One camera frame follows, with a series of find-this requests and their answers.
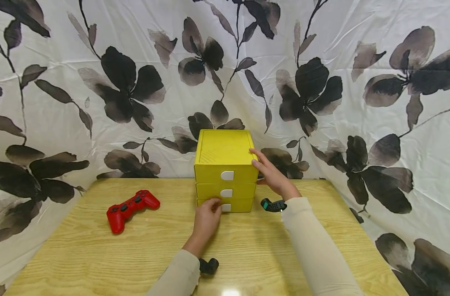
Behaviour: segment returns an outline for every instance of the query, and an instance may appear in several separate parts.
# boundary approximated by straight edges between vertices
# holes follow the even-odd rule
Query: wood grain
[[[407,295],[331,183],[297,180],[319,221],[347,260],[365,295]],[[148,189],[157,211],[134,215],[114,236],[106,210]],[[250,213],[223,214],[204,255],[220,266],[194,295],[311,295],[279,214],[259,201],[280,199],[257,186]],[[7,296],[144,295],[193,228],[194,180],[106,179],[94,183],[7,290]]]

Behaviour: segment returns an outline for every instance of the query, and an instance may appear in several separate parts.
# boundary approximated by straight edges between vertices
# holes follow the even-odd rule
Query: drawer
[[[207,199],[197,199],[197,206],[202,205]],[[222,211],[230,213],[250,212],[253,207],[253,199],[224,199]]]
[[[196,184],[197,199],[253,199],[256,190],[255,183],[219,183]]]

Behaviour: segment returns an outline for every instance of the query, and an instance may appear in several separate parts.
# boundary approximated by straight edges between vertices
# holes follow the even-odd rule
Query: floral curtain
[[[0,0],[0,295],[94,180],[193,177],[203,128],[450,295],[450,0]]]

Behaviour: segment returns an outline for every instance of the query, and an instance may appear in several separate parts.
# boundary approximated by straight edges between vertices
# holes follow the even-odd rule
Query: sleeve
[[[199,277],[200,262],[197,257],[186,250],[179,250],[146,296],[190,296]]]
[[[281,218],[313,295],[364,295],[307,198],[293,198],[286,204]]]

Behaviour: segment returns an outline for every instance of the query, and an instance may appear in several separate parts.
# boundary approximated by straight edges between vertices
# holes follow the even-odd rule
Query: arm
[[[209,199],[196,209],[192,235],[146,296],[190,296],[194,292],[200,277],[198,258],[218,227],[220,203],[220,199]]]
[[[364,295],[306,197],[301,197],[294,184],[263,153],[255,149],[251,152],[259,158],[253,165],[265,176],[258,183],[267,184],[287,204],[282,220],[312,293],[315,296]]]

